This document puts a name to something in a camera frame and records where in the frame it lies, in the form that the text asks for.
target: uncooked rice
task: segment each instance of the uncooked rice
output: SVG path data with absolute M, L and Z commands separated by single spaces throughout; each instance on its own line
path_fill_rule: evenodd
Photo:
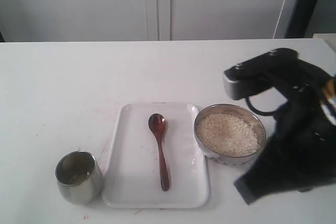
M 257 151 L 257 135 L 243 119 L 215 113 L 202 119 L 197 134 L 212 151 L 230 157 L 242 157 Z

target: stainless steel cup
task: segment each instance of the stainless steel cup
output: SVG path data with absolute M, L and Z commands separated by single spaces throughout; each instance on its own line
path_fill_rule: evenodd
M 95 157 L 84 151 L 64 156 L 55 170 L 59 191 L 64 199 L 76 205 L 93 200 L 103 186 L 103 175 Z

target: white tray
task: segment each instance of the white tray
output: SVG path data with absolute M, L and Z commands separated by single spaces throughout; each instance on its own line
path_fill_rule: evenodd
M 170 174 L 170 189 L 160 184 L 159 152 L 148 128 L 153 113 L 167 121 L 163 152 Z M 102 198 L 120 208 L 195 208 L 209 195 L 207 166 L 194 138 L 198 114 L 187 103 L 138 103 L 119 112 Z

